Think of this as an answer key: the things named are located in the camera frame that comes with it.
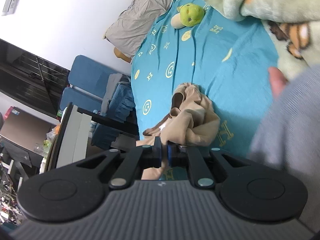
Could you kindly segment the grey sleeve forearm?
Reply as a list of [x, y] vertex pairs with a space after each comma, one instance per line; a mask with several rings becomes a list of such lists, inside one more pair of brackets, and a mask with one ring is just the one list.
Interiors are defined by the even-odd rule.
[[287, 81], [261, 121], [248, 158], [304, 183], [308, 201], [300, 220], [319, 231], [319, 66]]

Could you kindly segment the person's right hand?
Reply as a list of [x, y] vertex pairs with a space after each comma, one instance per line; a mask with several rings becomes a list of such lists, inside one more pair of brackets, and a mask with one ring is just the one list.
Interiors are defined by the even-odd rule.
[[270, 67], [268, 69], [268, 73], [273, 97], [277, 98], [287, 85], [287, 79], [276, 67]]

